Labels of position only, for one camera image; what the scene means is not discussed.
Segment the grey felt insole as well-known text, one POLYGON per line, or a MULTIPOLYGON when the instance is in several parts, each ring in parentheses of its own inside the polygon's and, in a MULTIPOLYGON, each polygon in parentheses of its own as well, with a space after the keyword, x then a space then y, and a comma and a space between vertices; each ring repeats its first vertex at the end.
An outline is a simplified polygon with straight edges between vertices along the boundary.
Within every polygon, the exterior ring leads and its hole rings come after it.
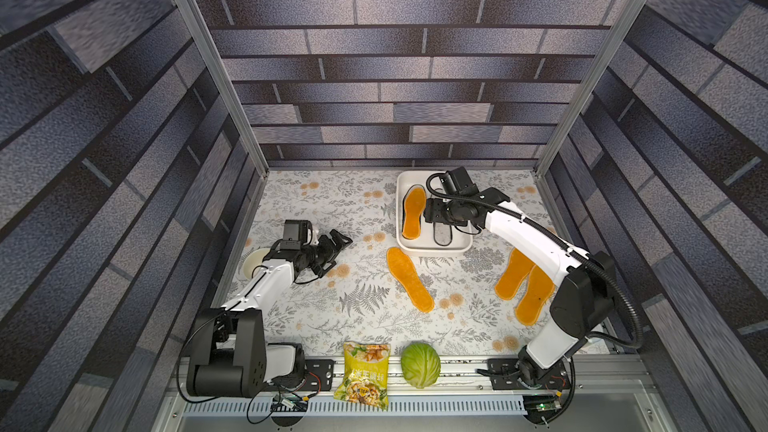
POLYGON ((438 247, 449 247, 453 242, 453 227, 444 223, 434 223, 433 241, 438 247))

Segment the orange insole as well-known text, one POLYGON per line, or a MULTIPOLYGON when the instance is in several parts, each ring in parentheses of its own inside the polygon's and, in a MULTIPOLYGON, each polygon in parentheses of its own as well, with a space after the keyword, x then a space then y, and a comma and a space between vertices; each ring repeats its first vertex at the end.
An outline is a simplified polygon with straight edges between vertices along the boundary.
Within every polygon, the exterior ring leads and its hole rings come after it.
POLYGON ((414 307, 422 313, 431 312, 434 299, 422 283, 414 263, 400 248, 392 247, 386 253, 387 266, 392 276, 405 289, 414 307))
POLYGON ((415 184, 403 199, 402 237, 416 240, 421 235, 421 217, 424 213, 427 194, 423 186, 415 184))
POLYGON ((494 287, 496 295, 505 301, 513 299, 534 267, 530 258, 519 249, 513 249, 507 267, 494 287))
POLYGON ((540 267, 534 266, 528 276, 526 292, 515 309, 516 319, 526 327, 535 325, 554 291, 552 279, 540 267))

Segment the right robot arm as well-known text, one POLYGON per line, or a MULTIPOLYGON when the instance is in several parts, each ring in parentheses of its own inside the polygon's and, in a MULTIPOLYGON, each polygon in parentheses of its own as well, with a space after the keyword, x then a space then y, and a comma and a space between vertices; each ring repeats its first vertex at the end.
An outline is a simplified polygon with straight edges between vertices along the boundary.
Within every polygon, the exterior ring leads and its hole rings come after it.
POLYGON ((534 388, 564 358, 571 357, 590 337, 608 337, 594 328, 616 308, 631 302, 617 284, 613 260, 590 254, 550 232, 525 215, 496 188, 481 191, 463 167, 431 174, 425 188, 424 219, 449 226, 468 224, 488 231, 513 246, 552 282, 555 296, 550 319, 518 354, 512 376, 534 388))

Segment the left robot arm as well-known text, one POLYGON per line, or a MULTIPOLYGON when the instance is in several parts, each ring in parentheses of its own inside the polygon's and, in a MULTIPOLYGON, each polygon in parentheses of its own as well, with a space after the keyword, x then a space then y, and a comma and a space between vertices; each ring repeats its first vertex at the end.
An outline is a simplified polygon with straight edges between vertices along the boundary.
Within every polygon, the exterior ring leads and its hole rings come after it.
POLYGON ((301 272, 324 277, 352 243, 336 229, 319 235, 308 220, 287 220, 283 237, 253 267, 240 292, 196 318, 182 347, 189 357, 186 380, 179 385, 185 399, 253 398, 268 387, 301 386, 308 376, 303 347, 268 342, 264 318, 286 290, 302 283, 301 272))

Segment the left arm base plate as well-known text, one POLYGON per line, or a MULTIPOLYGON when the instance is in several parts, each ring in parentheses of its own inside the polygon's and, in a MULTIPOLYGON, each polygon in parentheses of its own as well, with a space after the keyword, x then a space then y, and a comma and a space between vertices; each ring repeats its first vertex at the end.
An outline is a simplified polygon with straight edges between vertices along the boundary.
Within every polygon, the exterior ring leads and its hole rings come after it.
POLYGON ((304 360, 304 368, 292 371, 287 376, 277 377, 265 384, 264 391, 278 391, 279 385, 289 390, 328 392, 332 389, 334 368, 336 362, 332 358, 308 358, 304 360))

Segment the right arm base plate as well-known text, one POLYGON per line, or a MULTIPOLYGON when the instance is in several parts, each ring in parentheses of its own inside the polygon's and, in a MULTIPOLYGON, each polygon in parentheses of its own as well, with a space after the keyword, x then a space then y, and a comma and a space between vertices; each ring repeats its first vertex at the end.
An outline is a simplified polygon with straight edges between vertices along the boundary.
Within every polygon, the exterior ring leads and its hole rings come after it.
POLYGON ((573 384, 572 363, 561 360, 549 369, 541 369, 525 358, 491 358, 482 375, 487 377, 493 390, 522 391, 523 393, 560 393, 573 384))

